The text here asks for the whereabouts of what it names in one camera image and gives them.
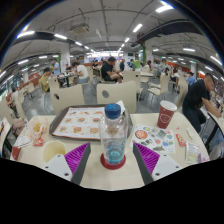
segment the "black shirt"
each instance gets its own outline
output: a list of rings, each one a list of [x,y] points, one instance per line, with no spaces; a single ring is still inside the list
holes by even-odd
[[[125,67],[124,62],[121,62],[121,63],[120,63],[120,70],[121,70],[121,71],[124,71],[124,67]]]
[[[199,80],[191,86],[185,96],[183,108],[199,110],[203,106],[203,101],[201,98],[210,101],[210,94],[205,87],[204,80]]]
[[[114,66],[109,65],[107,62],[105,62],[101,67],[102,77],[105,81],[110,80],[110,76],[107,74],[107,72],[113,72],[113,68]]]

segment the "red bottle base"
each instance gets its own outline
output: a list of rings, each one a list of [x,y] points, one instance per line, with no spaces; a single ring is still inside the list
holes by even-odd
[[[118,170],[118,169],[120,169],[120,168],[125,164],[125,162],[126,162],[126,156],[124,155],[124,158],[123,158],[123,160],[121,161],[121,163],[119,163],[119,164],[117,164],[117,165],[110,165],[110,164],[108,164],[108,163],[105,161],[105,159],[104,159],[104,155],[103,155],[103,153],[102,153],[102,155],[101,155],[101,157],[100,157],[100,161],[101,161],[102,165],[103,165],[106,169],[108,169],[108,170]]]

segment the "food package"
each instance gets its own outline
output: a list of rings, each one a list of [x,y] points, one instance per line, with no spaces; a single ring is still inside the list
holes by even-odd
[[[186,141],[186,163],[198,164],[199,163],[199,146],[196,146]]]

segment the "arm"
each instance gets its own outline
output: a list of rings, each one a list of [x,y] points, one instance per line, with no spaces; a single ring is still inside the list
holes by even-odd
[[[207,109],[207,111],[209,111],[210,113],[214,114],[217,118],[221,117],[221,113],[219,112],[219,110],[213,105],[213,103],[211,101],[208,101],[204,98],[202,98],[202,101],[205,105],[205,108]]]

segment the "bottle cap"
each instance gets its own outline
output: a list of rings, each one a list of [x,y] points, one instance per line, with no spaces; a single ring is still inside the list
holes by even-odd
[[[121,115],[121,106],[118,104],[107,104],[105,114],[109,119],[116,119]]]

